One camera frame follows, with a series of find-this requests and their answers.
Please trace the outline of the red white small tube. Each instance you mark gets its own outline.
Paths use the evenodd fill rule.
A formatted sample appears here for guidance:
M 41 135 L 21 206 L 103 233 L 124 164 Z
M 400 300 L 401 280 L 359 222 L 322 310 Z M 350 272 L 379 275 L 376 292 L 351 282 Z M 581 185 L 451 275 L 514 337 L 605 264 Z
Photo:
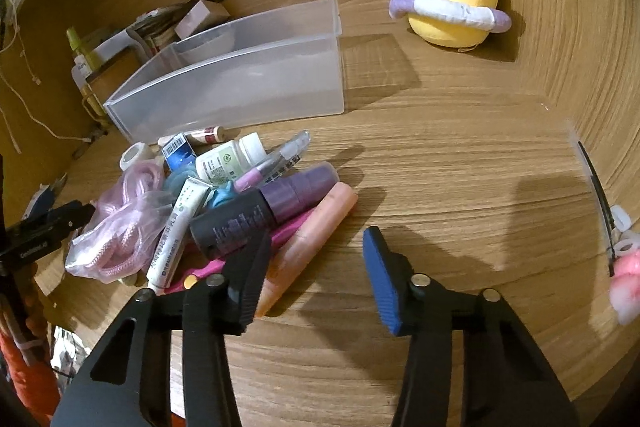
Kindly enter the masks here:
M 221 126 L 186 132 L 186 139 L 196 145 L 220 144 L 228 140 L 227 130 Z

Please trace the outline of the blue white small box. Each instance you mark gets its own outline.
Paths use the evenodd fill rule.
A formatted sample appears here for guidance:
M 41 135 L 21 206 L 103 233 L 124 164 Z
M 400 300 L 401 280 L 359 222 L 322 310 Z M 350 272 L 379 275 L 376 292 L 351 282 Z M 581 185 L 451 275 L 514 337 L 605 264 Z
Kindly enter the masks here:
M 161 148 L 170 172 L 175 172 L 184 165 L 192 164 L 196 155 L 183 133 L 172 136 Z

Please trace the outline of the white tape roll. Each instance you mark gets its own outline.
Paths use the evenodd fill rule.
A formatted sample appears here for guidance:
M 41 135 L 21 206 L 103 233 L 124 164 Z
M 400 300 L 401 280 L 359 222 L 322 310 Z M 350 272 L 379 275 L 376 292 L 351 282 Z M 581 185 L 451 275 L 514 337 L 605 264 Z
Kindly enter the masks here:
M 119 168 L 122 171 L 126 171 L 133 165 L 136 165 L 140 161 L 151 160 L 155 158 L 155 153 L 148 144 L 143 142 L 137 142 L 125 150 L 119 159 Z

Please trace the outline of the stack of books papers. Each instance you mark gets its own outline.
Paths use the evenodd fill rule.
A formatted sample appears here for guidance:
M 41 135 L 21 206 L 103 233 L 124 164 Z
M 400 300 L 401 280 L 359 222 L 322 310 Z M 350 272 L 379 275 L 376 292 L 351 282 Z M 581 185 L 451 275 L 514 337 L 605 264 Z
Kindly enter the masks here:
M 101 42 L 94 54 L 106 62 L 119 52 L 133 50 L 141 63 L 151 60 L 164 46 L 177 40 L 175 27 L 196 2 L 162 6 L 138 16 L 132 24 Z

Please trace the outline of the white green-label bottle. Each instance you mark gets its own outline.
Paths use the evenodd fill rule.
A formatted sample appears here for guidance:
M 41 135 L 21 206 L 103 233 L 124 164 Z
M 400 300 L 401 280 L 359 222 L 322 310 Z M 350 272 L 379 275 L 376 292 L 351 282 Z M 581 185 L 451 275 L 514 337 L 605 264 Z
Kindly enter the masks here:
M 219 186 L 235 181 L 254 168 L 267 156 L 257 132 L 215 146 L 195 159 L 196 174 L 200 179 Z

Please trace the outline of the clear plastic storage bin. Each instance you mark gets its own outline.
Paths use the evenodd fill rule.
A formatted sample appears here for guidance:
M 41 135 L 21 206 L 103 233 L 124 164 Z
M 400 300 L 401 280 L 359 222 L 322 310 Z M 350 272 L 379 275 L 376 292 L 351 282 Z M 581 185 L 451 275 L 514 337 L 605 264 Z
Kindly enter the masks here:
M 175 42 L 105 102 L 130 142 L 221 126 L 341 114 L 345 109 L 336 0 L 232 20 Z

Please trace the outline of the pink pen clear cap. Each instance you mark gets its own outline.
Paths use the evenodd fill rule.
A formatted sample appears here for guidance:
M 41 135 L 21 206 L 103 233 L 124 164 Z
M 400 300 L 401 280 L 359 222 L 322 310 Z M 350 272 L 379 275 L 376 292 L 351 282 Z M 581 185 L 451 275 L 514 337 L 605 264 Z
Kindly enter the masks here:
M 243 193 L 280 178 L 290 171 L 305 155 L 311 143 L 307 130 L 301 131 L 258 162 L 258 164 L 233 182 L 236 193 Z

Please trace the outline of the small pink white box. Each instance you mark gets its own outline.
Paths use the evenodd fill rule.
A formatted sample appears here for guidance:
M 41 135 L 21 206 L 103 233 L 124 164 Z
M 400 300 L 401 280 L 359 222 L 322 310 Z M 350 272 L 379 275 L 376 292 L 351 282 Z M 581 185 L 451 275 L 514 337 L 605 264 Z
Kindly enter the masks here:
M 183 40 L 206 28 L 222 24 L 229 17 L 229 12 L 221 3 L 200 0 L 180 20 L 175 28 L 175 33 L 180 40 Z

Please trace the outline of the magenta pink scissors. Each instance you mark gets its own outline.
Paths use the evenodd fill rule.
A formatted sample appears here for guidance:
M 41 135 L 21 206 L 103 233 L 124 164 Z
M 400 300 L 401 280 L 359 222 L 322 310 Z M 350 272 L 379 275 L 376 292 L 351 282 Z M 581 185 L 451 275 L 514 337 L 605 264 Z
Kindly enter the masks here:
M 294 233 L 308 220 L 314 208 L 303 212 L 301 215 L 288 220 L 284 225 L 280 225 L 274 230 L 271 237 L 271 250 L 277 251 L 282 247 Z M 165 294 L 175 294 L 178 291 L 186 291 L 206 279 L 209 275 L 220 273 L 224 269 L 224 264 L 230 255 L 223 255 L 221 258 L 209 259 L 198 250 L 194 242 L 190 242 L 182 253 L 182 257 L 177 265 L 175 275 L 172 277 L 169 286 L 165 289 Z

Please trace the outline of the white ointment tube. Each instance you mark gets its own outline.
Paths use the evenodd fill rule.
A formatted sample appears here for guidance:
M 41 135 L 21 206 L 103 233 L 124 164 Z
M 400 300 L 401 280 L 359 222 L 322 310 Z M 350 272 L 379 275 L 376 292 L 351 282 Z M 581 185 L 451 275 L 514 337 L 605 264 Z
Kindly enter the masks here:
M 174 276 L 186 231 L 209 191 L 208 183 L 193 176 L 184 182 L 146 272 L 148 287 L 155 295 L 162 295 Z

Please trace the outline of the pink fluffy hair clip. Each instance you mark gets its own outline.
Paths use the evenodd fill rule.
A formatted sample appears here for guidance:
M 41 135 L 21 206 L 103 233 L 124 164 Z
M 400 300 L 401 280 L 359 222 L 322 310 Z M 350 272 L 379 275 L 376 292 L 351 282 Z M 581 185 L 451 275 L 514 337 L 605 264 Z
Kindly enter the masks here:
M 577 154 L 597 199 L 608 260 L 608 299 L 620 325 L 639 317 L 639 234 L 631 230 L 631 220 L 620 205 L 611 206 L 584 144 L 575 142 Z

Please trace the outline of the brown cylindrical container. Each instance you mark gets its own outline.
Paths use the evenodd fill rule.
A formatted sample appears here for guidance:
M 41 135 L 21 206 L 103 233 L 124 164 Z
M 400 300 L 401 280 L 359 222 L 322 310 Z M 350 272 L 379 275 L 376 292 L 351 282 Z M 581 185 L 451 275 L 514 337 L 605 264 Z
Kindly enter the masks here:
M 103 103 L 134 73 L 141 62 L 134 49 L 127 48 L 118 52 L 111 60 L 89 77 L 90 93 L 87 104 L 96 118 L 105 118 Z

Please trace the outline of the dark purple spray bottle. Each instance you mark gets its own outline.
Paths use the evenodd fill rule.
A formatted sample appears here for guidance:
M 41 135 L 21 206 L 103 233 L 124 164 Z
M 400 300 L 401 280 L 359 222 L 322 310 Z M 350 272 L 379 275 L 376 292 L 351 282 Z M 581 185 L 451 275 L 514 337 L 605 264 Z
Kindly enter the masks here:
M 338 181 L 335 168 L 322 162 L 262 187 L 250 188 L 194 218 L 190 223 L 192 239 L 209 259 L 231 254 L 255 232 L 273 231 L 317 205 Z

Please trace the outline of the peach pink tube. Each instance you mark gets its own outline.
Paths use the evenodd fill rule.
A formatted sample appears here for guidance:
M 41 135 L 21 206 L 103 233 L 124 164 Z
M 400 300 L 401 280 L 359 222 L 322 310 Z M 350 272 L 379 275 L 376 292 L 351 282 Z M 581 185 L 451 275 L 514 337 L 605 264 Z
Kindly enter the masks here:
M 346 183 L 337 182 L 294 235 L 275 254 L 265 276 L 255 317 L 264 317 L 303 273 L 358 200 Z

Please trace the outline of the green cap spray bottle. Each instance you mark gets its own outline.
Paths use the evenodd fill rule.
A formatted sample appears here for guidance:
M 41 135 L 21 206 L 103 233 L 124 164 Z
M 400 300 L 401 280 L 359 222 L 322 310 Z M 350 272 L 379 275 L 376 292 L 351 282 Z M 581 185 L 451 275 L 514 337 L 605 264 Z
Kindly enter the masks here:
M 102 61 L 93 52 L 88 43 L 78 36 L 75 28 L 69 27 L 66 29 L 66 38 L 72 49 L 74 63 L 81 77 L 87 80 L 101 68 Z

